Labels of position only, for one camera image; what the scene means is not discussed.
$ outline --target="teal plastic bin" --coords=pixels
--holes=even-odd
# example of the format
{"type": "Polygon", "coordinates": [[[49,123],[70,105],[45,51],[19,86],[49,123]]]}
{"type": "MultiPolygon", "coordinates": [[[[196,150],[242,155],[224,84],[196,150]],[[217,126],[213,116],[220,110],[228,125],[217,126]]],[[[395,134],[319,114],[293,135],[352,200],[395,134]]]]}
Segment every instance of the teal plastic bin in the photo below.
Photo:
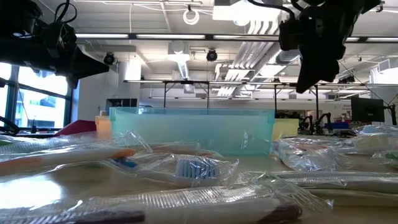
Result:
{"type": "Polygon", "coordinates": [[[224,156],[258,156],[271,148],[274,110],[111,108],[113,135],[135,131],[147,143],[194,140],[224,156]]]}

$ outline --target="dome camera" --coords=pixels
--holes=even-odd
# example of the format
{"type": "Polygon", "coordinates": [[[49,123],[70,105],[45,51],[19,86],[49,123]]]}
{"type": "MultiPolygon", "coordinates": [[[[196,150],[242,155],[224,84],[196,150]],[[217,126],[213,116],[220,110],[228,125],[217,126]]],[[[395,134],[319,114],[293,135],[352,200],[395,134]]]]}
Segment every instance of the dome camera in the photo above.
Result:
{"type": "Polygon", "coordinates": [[[214,62],[217,60],[217,53],[215,49],[210,49],[207,53],[206,59],[208,62],[214,62]]]}
{"type": "Polygon", "coordinates": [[[116,59],[114,57],[114,52],[107,52],[106,56],[104,58],[104,63],[106,65],[113,65],[116,62],[116,59]]]}

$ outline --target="table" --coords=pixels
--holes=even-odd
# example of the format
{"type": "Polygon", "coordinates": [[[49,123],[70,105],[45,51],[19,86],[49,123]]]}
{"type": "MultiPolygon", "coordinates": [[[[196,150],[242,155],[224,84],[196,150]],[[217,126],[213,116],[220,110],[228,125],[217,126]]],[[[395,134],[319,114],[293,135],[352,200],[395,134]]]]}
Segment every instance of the table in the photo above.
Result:
{"type": "MultiPolygon", "coordinates": [[[[275,157],[227,157],[239,159],[239,171],[289,170],[275,157]]],[[[0,207],[45,205],[67,197],[90,198],[176,189],[163,182],[135,179],[101,164],[64,167],[47,174],[0,183],[0,207]]],[[[395,197],[357,197],[342,190],[319,191],[316,195],[335,200],[330,214],[310,217],[295,223],[397,223],[395,197]]]]}

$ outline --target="yellow container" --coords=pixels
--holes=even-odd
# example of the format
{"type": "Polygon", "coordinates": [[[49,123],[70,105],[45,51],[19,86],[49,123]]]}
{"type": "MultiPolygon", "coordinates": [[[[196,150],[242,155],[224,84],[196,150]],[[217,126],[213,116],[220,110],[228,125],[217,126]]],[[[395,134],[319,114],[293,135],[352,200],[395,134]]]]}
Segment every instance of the yellow container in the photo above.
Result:
{"type": "Polygon", "coordinates": [[[274,129],[272,130],[272,140],[285,137],[296,137],[299,128],[299,119],[275,119],[274,129]]]}

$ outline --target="window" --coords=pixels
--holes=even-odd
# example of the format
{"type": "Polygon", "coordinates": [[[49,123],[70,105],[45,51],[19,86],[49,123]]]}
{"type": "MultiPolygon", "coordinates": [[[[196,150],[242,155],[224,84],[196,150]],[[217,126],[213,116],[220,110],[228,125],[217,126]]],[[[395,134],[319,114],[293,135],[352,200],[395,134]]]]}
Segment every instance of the window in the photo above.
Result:
{"type": "Polygon", "coordinates": [[[64,96],[68,92],[67,79],[65,77],[56,76],[52,72],[34,72],[31,68],[19,67],[18,81],[23,85],[47,90],[64,96]]]}
{"type": "MultiPolygon", "coordinates": [[[[11,76],[11,65],[6,63],[0,63],[0,78],[5,80],[10,79],[11,76]]],[[[6,117],[7,108],[7,97],[8,97],[8,86],[0,88],[0,116],[6,117]]]]}
{"type": "Polygon", "coordinates": [[[23,128],[63,128],[65,99],[30,90],[20,90],[17,97],[15,121],[23,128]]]}
{"type": "Polygon", "coordinates": [[[11,65],[6,63],[0,63],[0,78],[5,80],[10,79],[11,76],[11,65]]]}
{"type": "Polygon", "coordinates": [[[8,86],[0,88],[0,116],[6,117],[6,107],[7,107],[7,96],[8,96],[8,86]]]}
{"type": "Polygon", "coordinates": [[[7,84],[0,88],[0,116],[21,130],[28,131],[33,124],[61,129],[70,122],[72,90],[65,77],[6,63],[0,63],[0,77],[7,84]]]}

